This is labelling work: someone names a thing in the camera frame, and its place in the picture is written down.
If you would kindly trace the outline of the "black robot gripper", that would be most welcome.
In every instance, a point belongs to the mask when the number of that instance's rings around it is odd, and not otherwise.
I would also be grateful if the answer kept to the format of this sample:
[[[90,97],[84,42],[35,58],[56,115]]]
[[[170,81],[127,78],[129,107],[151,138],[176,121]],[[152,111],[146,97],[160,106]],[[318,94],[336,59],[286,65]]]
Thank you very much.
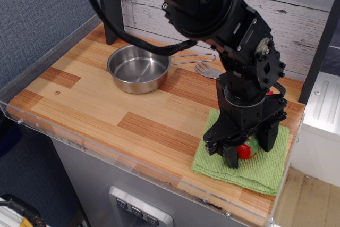
[[[236,146],[254,134],[265,152],[273,149],[279,123],[286,119],[284,108],[287,100],[282,94],[260,93],[247,102],[235,97],[226,88],[218,88],[217,98],[219,117],[203,136],[209,155],[221,154],[223,147],[226,165],[237,169],[239,163]]]

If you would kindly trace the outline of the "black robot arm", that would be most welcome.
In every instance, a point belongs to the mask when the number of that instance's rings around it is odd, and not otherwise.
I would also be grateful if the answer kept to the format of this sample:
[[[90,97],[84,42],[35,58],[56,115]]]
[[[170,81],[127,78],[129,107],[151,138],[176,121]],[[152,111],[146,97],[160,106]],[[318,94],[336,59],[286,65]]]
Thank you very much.
[[[208,153],[236,168],[237,147],[251,135],[270,151],[287,100],[269,25],[244,0],[164,0],[163,9],[180,34],[218,51],[225,69],[216,81],[220,115],[203,137]]]

